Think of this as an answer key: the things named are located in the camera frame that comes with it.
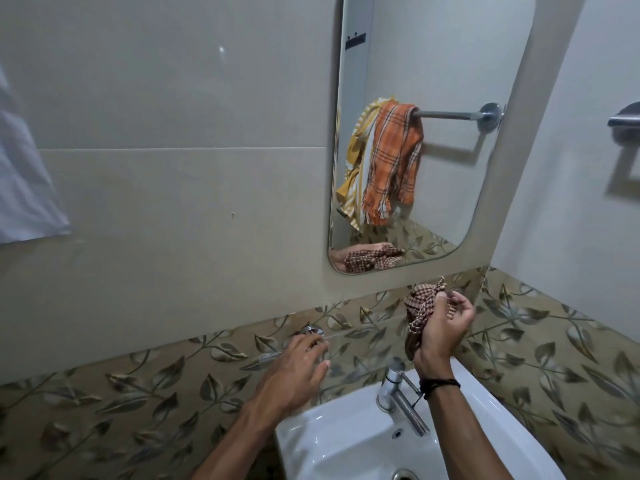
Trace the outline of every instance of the faucet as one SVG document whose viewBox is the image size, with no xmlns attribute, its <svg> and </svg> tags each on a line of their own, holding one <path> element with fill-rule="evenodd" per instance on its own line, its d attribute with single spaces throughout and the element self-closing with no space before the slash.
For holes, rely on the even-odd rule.
<svg viewBox="0 0 640 480">
<path fill-rule="evenodd" d="M 424 423 L 420 415 L 415 412 L 415 409 L 413 409 L 409 400 L 400 390 L 400 384 L 402 384 L 404 379 L 417 395 L 421 396 L 422 393 L 420 392 L 420 389 L 418 389 L 418 387 L 409 380 L 404 371 L 404 362 L 398 357 L 393 357 L 385 371 L 385 377 L 382 379 L 382 385 L 380 386 L 380 390 L 376 396 L 376 404 L 380 410 L 387 414 L 391 414 L 395 411 L 397 405 L 398 408 L 400 408 L 400 411 L 404 413 L 407 421 L 409 421 L 409 424 L 415 434 L 423 437 L 429 433 L 429 427 Z"/>
</svg>

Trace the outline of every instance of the white sink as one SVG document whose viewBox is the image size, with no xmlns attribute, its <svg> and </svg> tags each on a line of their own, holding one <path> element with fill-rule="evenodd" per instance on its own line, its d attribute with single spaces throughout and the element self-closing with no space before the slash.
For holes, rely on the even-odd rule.
<svg viewBox="0 0 640 480">
<path fill-rule="evenodd" d="M 460 362 L 452 359 L 451 364 L 485 434 L 514 479 L 564 479 L 516 418 Z M 415 371 L 407 375 L 418 382 Z M 400 468 L 419 480 L 447 478 L 428 403 L 420 400 L 416 406 L 431 430 L 419 438 L 398 409 L 391 415 L 378 409 L 379 387 L 359 389 L 280 423 L 276 437 L 288 480 L 391 480 Z M 404 384 L 402 390 L 413 402 L 416 396 L 411 389 Z"/>
</svg>

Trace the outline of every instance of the black cord bracelet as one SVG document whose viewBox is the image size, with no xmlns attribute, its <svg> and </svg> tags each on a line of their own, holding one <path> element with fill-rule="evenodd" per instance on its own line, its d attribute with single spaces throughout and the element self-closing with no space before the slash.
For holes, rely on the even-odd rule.
<svg viewBox="0 0 640 480">
<path fill-rule="evenodd" d="M 420 381 L 420 392 L 424 395 L 424 400 L 427 401 L 433 391 L 440 386 L 458 386 L 460 383 L 455 379 L 423 379 Z"/>
</svg>

